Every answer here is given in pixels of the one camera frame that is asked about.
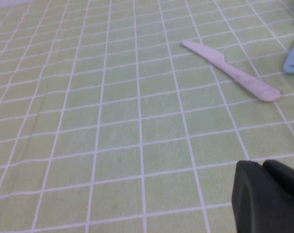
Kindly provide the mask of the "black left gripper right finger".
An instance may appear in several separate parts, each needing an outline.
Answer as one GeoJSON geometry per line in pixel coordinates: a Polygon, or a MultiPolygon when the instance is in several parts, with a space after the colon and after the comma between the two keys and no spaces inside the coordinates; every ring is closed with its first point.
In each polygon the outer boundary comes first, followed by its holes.
{"type": "Polygon", "coordinates": [[[293,168],[276,160],[266,160],[262,166],[287,194],[294,197],[293,168]]]}

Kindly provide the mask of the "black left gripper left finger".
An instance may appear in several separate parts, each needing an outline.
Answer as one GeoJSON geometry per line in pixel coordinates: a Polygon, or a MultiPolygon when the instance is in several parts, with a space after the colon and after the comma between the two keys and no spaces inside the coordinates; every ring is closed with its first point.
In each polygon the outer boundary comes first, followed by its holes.
{"type": "Polygon", "coordinates": [[[231,202],[237,232],[294,233],[294,197],[262,165],[236,164],[231,202]]]}

